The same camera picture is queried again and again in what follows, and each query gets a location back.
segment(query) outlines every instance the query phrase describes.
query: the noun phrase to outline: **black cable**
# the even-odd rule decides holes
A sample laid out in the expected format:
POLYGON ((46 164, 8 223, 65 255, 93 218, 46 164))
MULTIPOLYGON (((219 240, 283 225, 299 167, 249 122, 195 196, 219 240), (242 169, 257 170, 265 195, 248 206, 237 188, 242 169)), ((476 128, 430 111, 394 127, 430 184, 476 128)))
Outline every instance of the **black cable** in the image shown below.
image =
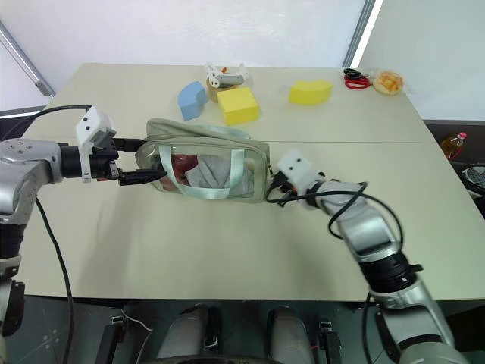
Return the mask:
POLYGON ((62 275, 64 276, 64 283, 66 284, 66 293, 67 293, 67 303, 69 304, 69 331, 67 333, 67 341, 66 341, 66 348, 64 350, 64 357, 62 359, 63 364, 67 364, 69 360, 69 352, 70 352, 70 345, 73 340, 74 334, 74 300, 73 294, 70 291, 70 282, 69 282, 69 275, 67 275, 66 265, 64 263, 64 259, 62 258, 61 248, 59 247, 58 241, 55 239, 54 233, 52 232, 51 225, 47 220, 47 215, 45 214, 44 208, 42 207, 39 199, 36 199, 36 205, 39 209, 40 215, 42 216, 42 220, 44 221, 45 229, 48 232, 49 237, 52 240, 52 244, 54 244, 55 252, 59 259, 59 264, 61 265, 62 275))
POLYGON ((66 106, 56 106, 55 108, 47 108, 45 110, 39 111, 38 113, 34 115, 30 115, 29 117, 23 119, 21 122, 15 124, 12 128, 7 130, 7 133, 4 134, 4 136, 0 139, 0 142, 3 140, 7 140, 11 138, 12 135, 22 127, 29 125, 32 123, 36 118, 39 116, 49 114, 54 111, 60 111, 60 110, 71 110, 71 109, 79 109, 79 110, 89 110, 91 105, 66 105, 66 106))
POLYGON ((332 195, 350 195, 350 196, 357 195, 357 197, 363 197, 365 199, 369 199, 371 201, 374 201, 377 204, 384 207, 386 209, 386 211, 389 212, 389 214, 393 217, 394 221, 396 222, 398 231, 399 231, 399 241, 401 243, 401 249, 404 246, 404 231, 402 229, 401 221, 399 221, 397 215, 394 213, 394 211, 385 202, 382 202, 381 200, 379 200, 376 197, 373 197, 371 195, 368 195, 368 194, 362 193, 362 192, 358 192, 358 191, 357 192, 352 192, 352 191, 327 191, 327 192, 307 193, 305 195, 300 195, 300 196, 284 197, 282 199, 269 199, 269 195, 270 195, 271 191, 273 191, 275 188, 277 188, 277 186, 271 186, 268 189, 268 191, 266 192, 265 199, 269 203, 281 203, 281 202, 297 201, 299 199, 309 199, 309 198, 313 198, 313 197, 332 196, 332 195))
POLYGON ((367 293, 367 298, 364 302, 364 309, 362 310, 362 346, 364 348, 365 360, 368 364, 372 364, 371 353, 369 352, 369 343, 367 340, 367 314, 369 305, 371 303, 371 293, 367 293))
POLYGON ((347 211, 347 209, 360 197, 362 196, 365 188, 367 187, 367 182, 362 182, 360 183, 361 184, 361 188, 358 189, 358 191, 354 194, 354 196, 352 196, 352 198, 339 210, 337 211, 335 214, 333 214, 333 216, 330 218, 330 220, 328 221, 328 231, 334 236, 336 237, 337 239, 342 239, 342 237, 337 234, 337 233, 334 233, 333 230, 332 230, 332 225, 333 223, 335 222, 335 220, 337 220, 345 211, 347 211))

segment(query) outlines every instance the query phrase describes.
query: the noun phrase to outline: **orange bottle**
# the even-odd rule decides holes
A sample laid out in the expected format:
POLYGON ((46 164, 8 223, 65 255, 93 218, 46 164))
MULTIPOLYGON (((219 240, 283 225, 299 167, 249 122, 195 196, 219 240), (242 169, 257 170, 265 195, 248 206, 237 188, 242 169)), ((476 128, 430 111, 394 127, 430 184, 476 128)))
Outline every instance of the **orange bottle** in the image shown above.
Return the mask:
POLYGON ((445 157, 448 160, 455 158, 463 147, 463 140, 467 137, 466 133, 461 132, 458 135, 451 135, 444 139, 441 143, 441 149, 445 153, 445 157))

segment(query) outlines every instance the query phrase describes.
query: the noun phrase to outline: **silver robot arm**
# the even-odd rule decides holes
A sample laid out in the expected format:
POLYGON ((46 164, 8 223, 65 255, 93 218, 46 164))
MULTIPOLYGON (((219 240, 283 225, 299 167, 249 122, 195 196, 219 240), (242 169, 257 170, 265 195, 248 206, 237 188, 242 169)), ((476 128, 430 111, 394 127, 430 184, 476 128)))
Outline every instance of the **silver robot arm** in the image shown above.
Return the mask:
POLYGON ((135 152, 144 140, 113 139, 115 133, 111 119, 92 106, 77 125, 78 146, 28 139, 0 142, 0 363, 7 360, 4 337, 13 334, 23 318, 25 285, 12 278, 20 267, 23 231, 40 187, 65 177, 118 180, 123 186, 165 175, 163 170, 117 168, 118 151, 135 152))
POLYGON ((390 358, 401 364, 466 363, 454 349, 452 332, 418 274, 422 267, 409 264, 401 237, 396 239, 380 211, 361 196, 363 185, 326 180, 296 150, 283 157, 277 170, 268 194, 286 184, 287 195, 307 196, 299 200, 303 207, 323 210, 335 220, 339 237, 379 304, 377 327, 390 358))

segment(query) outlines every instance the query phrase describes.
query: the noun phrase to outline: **yellow sponge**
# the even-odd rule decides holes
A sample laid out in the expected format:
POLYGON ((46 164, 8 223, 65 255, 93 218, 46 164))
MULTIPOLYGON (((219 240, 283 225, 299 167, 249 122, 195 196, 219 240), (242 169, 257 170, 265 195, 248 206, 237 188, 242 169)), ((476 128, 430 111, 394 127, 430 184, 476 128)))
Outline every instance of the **yellow sponge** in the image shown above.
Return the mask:
POLYGON ((296 104, 314 105, 327 101, 333 84, 324 80, 297 81, 289 91, 288 101, 296 104))
POLYGON ((219 92, 217 100, 227 125, 259 118, 259 105, 248 87, 219 92))

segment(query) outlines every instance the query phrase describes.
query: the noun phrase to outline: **blue sponge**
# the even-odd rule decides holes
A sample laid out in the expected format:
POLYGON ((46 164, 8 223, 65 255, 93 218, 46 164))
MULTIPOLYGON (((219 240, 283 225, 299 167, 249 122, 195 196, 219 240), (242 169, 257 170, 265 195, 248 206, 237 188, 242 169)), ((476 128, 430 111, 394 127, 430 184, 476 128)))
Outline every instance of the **blue sponge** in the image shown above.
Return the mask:
POLYGON ((204 86, 199 82, 192 82, 179 93, 179 107, 184 121, 197 118, 202 112, 202 106, 207 102, 204 86))

